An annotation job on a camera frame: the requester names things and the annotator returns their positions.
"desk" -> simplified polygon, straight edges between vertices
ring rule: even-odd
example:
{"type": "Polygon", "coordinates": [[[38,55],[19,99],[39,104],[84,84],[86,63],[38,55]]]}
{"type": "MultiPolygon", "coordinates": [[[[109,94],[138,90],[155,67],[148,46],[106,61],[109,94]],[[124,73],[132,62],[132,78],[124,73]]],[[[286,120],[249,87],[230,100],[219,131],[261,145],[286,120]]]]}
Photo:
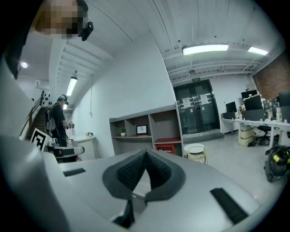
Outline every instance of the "desk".
{"type": "Polygon", "coordinates": [[[95,136],[88,137],[88,136],[76,136],[69,138],[72,140],[72,146],[73,147],[84,147],[85,152],[78,155],[82,159],[82,161],[86,160],[95,160],[96,159],[96,154],[94,150],[94,145],[93,145],[93,139],[95,136]]]}
{"type": "MultiPolygon", "coordinates": [[[[224,122],[228,123],[234,123],[239,122],[243,123],[244,125],[250,125],[250,126],[269,126],[271,127],[271,133],[270,133],[270,144],[269,149],[273,146],[274,142],[274,129],[278,127],[279,129],[279,142],[281,142],[282,137],[282,131],[290,131],[290,123],[284,123],[284,122],[276,122],[276,121],[249,121],[249,120],[242,120],[242,119],[223,119],[224,122]]],[[[241,142],[241,126],[239,126],[239,139],[238,144],[241,142]]]]}

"backpack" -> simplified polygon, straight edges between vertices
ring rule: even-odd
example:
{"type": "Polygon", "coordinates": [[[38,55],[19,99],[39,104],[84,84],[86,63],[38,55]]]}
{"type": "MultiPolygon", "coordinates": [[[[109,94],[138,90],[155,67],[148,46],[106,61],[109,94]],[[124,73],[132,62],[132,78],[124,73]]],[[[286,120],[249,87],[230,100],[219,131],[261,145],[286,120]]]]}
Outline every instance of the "backpack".
{"type": "Polygon", "coordinates": [[[56,106],[56,104],[49,110],[47,110],[46,114],[45,114],[45,125],[46,125],[46,130],[48,131],[48,134],[50,134],[52,131],[54,131],[56,129],[56,125],[55,125],[55,120],[53,117],[53,108],[56,106]]]}

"stair railing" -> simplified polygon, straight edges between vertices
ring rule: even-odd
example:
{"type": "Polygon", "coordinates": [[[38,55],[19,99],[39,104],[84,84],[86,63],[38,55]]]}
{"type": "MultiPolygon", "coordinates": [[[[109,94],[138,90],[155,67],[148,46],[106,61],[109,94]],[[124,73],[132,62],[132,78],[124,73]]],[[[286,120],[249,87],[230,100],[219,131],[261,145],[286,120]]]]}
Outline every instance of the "stair railing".
{"type": "Polygon", "coordinates": [[[25,123],[24,123],[24,125],[23,125],[23,127],[21,129],[21,132],[20,132],[19,136],[22,136],[22,133],[23,133],[27,123],[29,123],[29,126],[28,126],[28,131],[29,131],[29,129],[30,129],[31,125],[32,125],[32,115],[34,114],[34,112],[37,110],[37,108],[39,106],[42,106],[43,98],[44,98],[44,91],[42,91],[40,98],[34,103],[33,107],[31,108],[31,110],[30,110],[30,112],[29,112],[29,114],[28,114],[28,116],[27,116],[27,118],[25,120],[25,123]]]}

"person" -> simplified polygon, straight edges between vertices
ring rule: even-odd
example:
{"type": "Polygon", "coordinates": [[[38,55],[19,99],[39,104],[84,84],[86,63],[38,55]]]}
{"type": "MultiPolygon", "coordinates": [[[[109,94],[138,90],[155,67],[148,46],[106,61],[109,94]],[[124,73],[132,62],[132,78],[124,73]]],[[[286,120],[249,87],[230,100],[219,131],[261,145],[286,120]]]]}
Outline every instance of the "person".
{"type": "Polygon", "coordinates": [[[60,147],[67,147],[67,137],[64,126],[68,128],[72,127],[72,125],[68,124],[63,115],[63,106],[67,103],[67,100],[68,97],[66,95],[59,95],[57,102],[51,107],[56,127],[52,131],[52,137],[58,140],[58,145],[60,147]]]}
{"type": "Polygon", "coordinates": [[[15,79],[21,68],[22,48],[29,33],[35,31],[53,38],[70,39],[79,35],[87,24],[88,6],[84,0],[37,0],[29,8],[35,12],[30,17],[23,9],[14,12],[21,21],[17,27],[12,25],[11,32],[4,38],[9,39],[4,57],[15,79]]]}

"black slot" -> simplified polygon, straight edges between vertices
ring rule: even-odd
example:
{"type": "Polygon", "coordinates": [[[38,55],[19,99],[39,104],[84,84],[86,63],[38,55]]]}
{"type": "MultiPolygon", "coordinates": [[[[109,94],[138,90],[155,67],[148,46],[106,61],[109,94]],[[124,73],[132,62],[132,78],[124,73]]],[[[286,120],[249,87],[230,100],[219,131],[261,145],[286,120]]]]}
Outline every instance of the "black slot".
{"type": "Polygon", "coordinates": [[[65,177],[68,177],[68,176],[74,176],[83,172],[86,172],[85,169],[75,169],[75,170],[70,170],[70,171],[64,171],[63,174],[65,177]]]}
{"type": "Polygon", "coordinates": [[[247,213],[222,188],[215,188],[210,192],[225,211],[232,223],[238,224],[248,216],[247,213]]]}
{"type": "Polygon", "coordinates": [[[62,150],[62,156],[65,156],[65,155],[74,155],[74,149],[71,148],[71,149],[63,149],[62,150]]]}

